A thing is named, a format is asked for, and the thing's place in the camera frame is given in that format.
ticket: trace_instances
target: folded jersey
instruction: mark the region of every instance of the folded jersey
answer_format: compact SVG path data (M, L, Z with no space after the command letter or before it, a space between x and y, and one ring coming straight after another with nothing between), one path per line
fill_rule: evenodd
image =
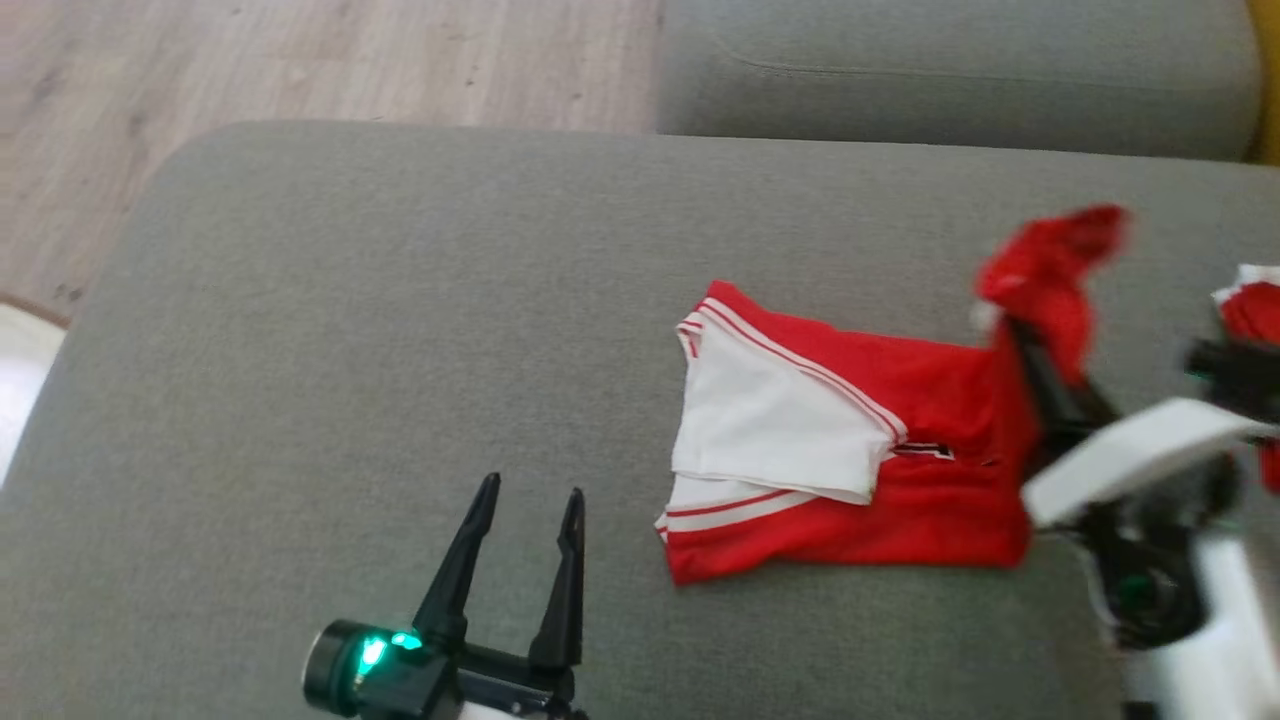
M1115 208L1032 223L979 275L979 295L1034 324L1071 380L1091 327L1078 283L1115 250L1123 223ZM1037 438L1010 410L1024 402L1009 397L1021 386L1009 377L1006 333L974 348L837 331L721 281L676 329L685 406L655 528L677 584L773 557L1021 559L1018 491Z

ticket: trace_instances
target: gray fabric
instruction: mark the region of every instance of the gray fabric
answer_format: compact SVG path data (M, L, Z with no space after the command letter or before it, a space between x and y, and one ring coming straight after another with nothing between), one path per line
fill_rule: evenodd
M599 719L1114 716L1082 577L774 564L675 589L673 323L717 277L841 327L974 342L1021 220L1138 215L1096 283L1097 379L1185 388L1280 173L966 147L238 126L155 178L49 379L4 520L6 711L315 717L334 618L408 620L506 473L471 638L518 651L568 489L589 509L580 697Z
M673 135L1236 159L1262 74L1243 0L668 0Z

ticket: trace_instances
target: wooden floor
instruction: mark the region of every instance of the wooden floor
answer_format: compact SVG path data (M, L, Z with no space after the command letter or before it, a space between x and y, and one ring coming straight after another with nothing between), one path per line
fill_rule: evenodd
M147 177L237 120L652 129L662 0L6 0L0 291L74 315Z

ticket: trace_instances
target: white stripe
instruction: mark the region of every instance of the white stripe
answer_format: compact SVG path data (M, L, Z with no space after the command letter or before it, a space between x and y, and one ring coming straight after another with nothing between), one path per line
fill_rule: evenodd
M721 510L719 512L668 516L667 532L687 533L692 530L722 528L735 523L745 523L748 520L755 520L756 518L764 518L765 515L773 515L774 512L781 512L782 510L804 505L810 500L818 500L818 496L809 495L806 492L788 492L786 495L780 495L778 497L762 500L760 502Z
M689 479L692 479L692 480L707 480L708 483L726 479L726 478L721 478L721 477L699 477L698 474L694 474L694 473L681 473L681 471L677 471L677 470L673 470L673 473L676 473L676 475L684 475L685 478L689 478ZM745 479L745 478L727 478L727 479L737 480L737 482L745 482L745 483L750 483L751 482L750 479ZM731 497L718 497L718 498L716 498L713 501L709 501L709 502L687 502L687 503L682 502L680 505L671 505L671 503L668 503L667 505L667 510L668 511L676 511L676 512L686 512L689 510L713 510L716 507L721 507L721 506L724 506L724 505L732 505L735 502L742 502L744 500L751 500L754 497L763 497L765 495L772 495L774 492L778 492L780 489L785 489L785 488L762 487L758 491L750 491L750 492L744 492L744 493L740 493L740 495L732 495ZM660 524L666 524L666 521L667 521L667 514L663 512L662 518L658 519L658 524L659 525Z
M827 382L829 384L835 384L837 388L845 391L845 393L850 397L850 400L852 400L858 405L861 405L864 410L867 410L868 415L872 416L872 420L874 420L878 425L881 425L886 432L888 432L891 436L896 436L896 438L900 442L906 439L906 424L897 415L890 413L887 407L876 402L874 400L868 397L867 393L858 389L856 386L854 386L845 378L841 378L836 373L832 373L827 368L823 368L822 365L809 360L808 357L796 355L795 352L787 350L786 347L773 342L772 340L769 340L768 336L755 329L755 327L744 320L741 315L735 313L730 306L724 305L719 300L708 297L703 300L703 302L714 307L717 311L723 313L733 324L740 325L742 331L739 332L736 328L726 325L726 323L721 322L714 313L703 314L705 319L713 320L717 325L724 328L724 331L728 333L739 336L746 334L748 337L759 342L764 347L768 347L769 350L786 357L788 361L794 363L800 369L808 370L809 372L808 374L817 377L818 379L822 379L823 382ZM884 424L886 418L888 419L890 423L888 425Z
M1213 302L1224 305L1244 290L1244 286L1253 283L1280 286L1280 265L1240 265L1235 284L1213 291Z

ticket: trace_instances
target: yellow object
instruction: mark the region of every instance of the yellow object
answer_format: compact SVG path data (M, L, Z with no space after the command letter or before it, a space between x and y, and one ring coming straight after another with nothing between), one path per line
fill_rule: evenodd
M1253 159L1280 165L1280 0L1249 0L1262 51L1262 124Z

